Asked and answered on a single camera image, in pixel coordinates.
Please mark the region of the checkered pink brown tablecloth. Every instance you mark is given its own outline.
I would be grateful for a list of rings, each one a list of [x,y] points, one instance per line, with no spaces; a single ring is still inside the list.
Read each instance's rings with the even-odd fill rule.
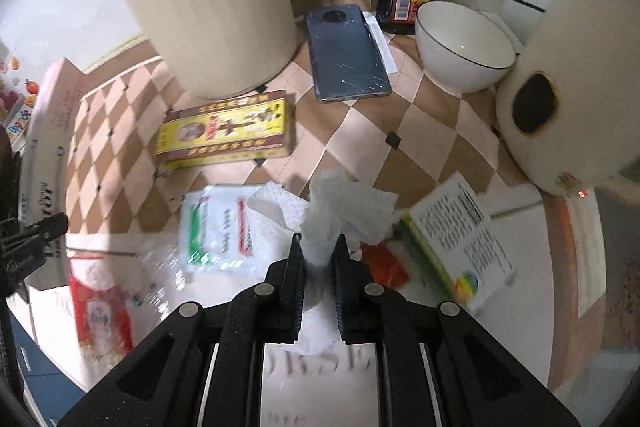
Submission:
[[[518,275],[491,298],[486,327],[551,388],[582,373],[602,345],[605,297],[582,295],[586,251],[582,226],[602,232],[597,199],[562,199],[530,184],[497,135],[494,96],[451,95],[419,65],[416,45],[393,38],[397,72],[385,98],[319,103],[309,54],[300,49],[274,78],[295,100],[291,156],[198,169],[155,171],[155,135],[168,109],[193,105],[148,40],[139,38],[93,69],[70,141],[66,208],[70,255],[130,255],[148,239],[174,233],[186,192],[208,184],[279,182],[297,195],[323,171],[343,168],[356,180],[419,202],[460,173],[512,242]]]

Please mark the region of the dark blue smartphone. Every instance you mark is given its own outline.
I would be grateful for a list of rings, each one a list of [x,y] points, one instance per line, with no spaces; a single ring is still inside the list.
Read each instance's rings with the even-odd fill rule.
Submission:
[[[390,95],[382,55],[360,7],[326,6],[305,14],[314,94],[321,103]]]

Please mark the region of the yellow red spice box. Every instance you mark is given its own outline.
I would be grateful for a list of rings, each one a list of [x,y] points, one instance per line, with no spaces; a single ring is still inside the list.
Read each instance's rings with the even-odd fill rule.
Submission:
[[[158,130],[155,162],[178,169],[286,157],[294,131],[283,90],[174,110]]]

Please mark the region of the white ceramic bowl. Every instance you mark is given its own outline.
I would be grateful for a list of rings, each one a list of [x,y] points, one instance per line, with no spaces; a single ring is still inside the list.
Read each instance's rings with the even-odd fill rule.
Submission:
[[[416,46],[427,78],[455,95],[493,86],[516,62],[513,43],[495,22],[448,1],[418,9]]]

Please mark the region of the green white paper box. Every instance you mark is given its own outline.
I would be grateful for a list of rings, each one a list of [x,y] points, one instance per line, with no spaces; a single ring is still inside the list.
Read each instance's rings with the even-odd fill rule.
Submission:
[[[516,273],[489,213],[460,173],[411,207],[400,224],[416,241],[419,259],[472,314]]]

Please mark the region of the small red wrapper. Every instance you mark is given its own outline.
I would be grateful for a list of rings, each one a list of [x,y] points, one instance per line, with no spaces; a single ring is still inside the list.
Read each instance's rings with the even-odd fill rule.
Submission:
[[[398,289],[408,282],[409,274],[385,242],[378,245],[361,244],[360,251],[361,261],[369,267],[375,283]]]

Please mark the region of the red white snack wrapper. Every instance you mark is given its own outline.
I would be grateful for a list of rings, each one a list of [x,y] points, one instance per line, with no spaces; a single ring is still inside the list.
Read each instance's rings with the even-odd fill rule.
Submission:
[[[124,293],[103,257],[73,257],[70,297],[77,338],[87,357],[122,358],[132,349]]]

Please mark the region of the white paper strip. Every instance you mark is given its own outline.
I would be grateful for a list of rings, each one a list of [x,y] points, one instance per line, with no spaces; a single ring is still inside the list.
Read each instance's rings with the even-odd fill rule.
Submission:
[[[373,13],[364,12],[363,17],[378,47],[387,74],[396,74],[398,67],[390,53],[390,38],[386,37]]]

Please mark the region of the white electric kettle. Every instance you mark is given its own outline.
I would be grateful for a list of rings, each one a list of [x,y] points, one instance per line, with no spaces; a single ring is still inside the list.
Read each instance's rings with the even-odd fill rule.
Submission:
[[[639,0],[550,0],[500,81],[499,132],[541,190],[603,185],[639,157]]]

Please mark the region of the white green plastic packet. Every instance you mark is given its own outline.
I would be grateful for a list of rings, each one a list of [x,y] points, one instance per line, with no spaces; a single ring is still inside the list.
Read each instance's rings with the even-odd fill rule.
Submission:
[[[178,245],[186,271],[265,273],[273,258],[256,248],[248,200],[261,185],[207,185],[180,205]]]

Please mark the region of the white tissue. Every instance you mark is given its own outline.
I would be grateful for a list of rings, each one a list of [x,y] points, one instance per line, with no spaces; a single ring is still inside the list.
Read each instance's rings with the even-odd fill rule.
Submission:
[[[398,195],[348,179],[342,169],[322,171],[303,199],[269,182],[247,201],[248,228],[256,269],[288,257],[293,235],[302,236],[306,283],[298,339],[283,348],[296,355],[321,355],[338,338],[330,260],[338,236],[347,250],[378,245],[390,236]]]

